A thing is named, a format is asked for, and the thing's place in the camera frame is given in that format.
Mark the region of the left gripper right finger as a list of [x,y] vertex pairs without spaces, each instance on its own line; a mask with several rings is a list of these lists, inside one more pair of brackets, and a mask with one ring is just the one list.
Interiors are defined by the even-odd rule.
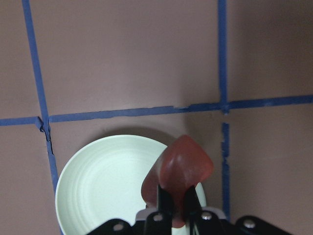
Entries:
[[191,186],[183,200],[183,211],[186,230],[190,235],[225,235],[222,220],[224,212],[215,207],[200,205],[196,188]]

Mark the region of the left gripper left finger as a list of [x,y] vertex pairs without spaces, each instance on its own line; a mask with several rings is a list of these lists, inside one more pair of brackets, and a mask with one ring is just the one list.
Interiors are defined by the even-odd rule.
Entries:
[[151,212],[144,224],[144,235],[171,235],[174,202],[171,195],[157,186],[156,211]]

